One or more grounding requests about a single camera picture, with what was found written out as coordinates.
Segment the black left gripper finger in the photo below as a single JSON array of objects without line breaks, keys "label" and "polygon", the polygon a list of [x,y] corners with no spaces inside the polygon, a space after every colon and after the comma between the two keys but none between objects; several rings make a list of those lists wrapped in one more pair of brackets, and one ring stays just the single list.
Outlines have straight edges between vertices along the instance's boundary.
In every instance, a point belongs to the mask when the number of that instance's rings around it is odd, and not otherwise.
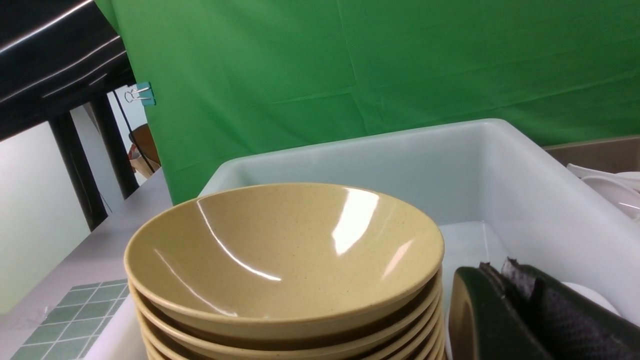
[{"label": "black left gripper finger", "polygon": [[639,327],[541,269],[507,258],[455,270],[453,360],[637,360]]}]

